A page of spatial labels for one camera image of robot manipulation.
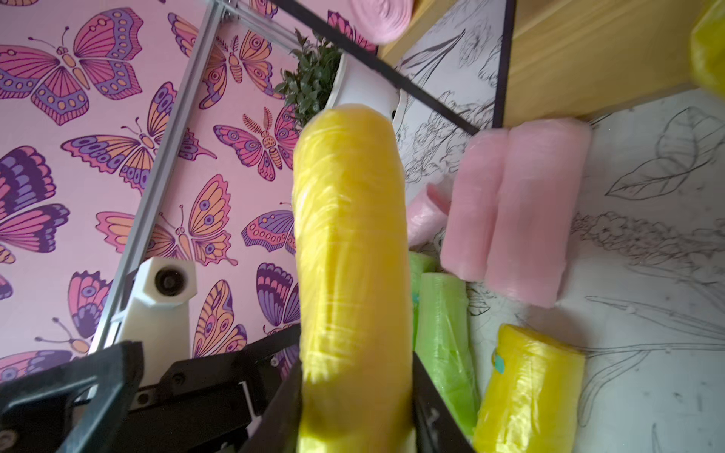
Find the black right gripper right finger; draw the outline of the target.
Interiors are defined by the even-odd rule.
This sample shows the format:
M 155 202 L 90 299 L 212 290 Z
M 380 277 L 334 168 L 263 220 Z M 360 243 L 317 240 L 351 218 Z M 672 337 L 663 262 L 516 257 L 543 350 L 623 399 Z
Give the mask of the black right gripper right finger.
M 413 355 L 413 426 L 417 453 L 475 452 L 417 354 Z

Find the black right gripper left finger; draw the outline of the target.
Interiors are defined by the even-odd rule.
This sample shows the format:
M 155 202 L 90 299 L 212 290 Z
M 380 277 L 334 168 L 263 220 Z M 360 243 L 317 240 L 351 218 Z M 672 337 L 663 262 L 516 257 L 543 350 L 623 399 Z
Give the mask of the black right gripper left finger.
M 290 370 L 242 453 L 296 452 L 302 413 L 302 362 Z

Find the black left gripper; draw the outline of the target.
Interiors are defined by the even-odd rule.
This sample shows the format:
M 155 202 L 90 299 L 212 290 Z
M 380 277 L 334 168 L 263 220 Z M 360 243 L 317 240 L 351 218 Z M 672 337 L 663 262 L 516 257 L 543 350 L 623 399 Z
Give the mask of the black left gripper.
M 296 347 L 299 338 L 300 327 L 294 325 L 237 352 L 175 362 L 158 384 L 139 392 L 145 371 L 140 342 L 123 342 L 4 383 L 1 450 L 215 452 L 241 447 L 249 438 L 247 428 L 281 388 L 276 355 Z

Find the yellow roll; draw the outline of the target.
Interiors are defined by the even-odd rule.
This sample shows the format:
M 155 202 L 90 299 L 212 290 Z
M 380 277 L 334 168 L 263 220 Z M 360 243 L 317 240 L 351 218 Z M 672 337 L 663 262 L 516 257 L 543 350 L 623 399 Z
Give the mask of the yellow roll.
M 724 0 L 708 1 L 689 37 L 693 80 L 724 99 Z
M 585 355 L 535 330 L 504 324 L 473 434 L 477 452 L 571 452 Z
M 413 445 L 413 306 L 404 178 L 391 122 L 357 104 L 296 145 L 301 452 Z

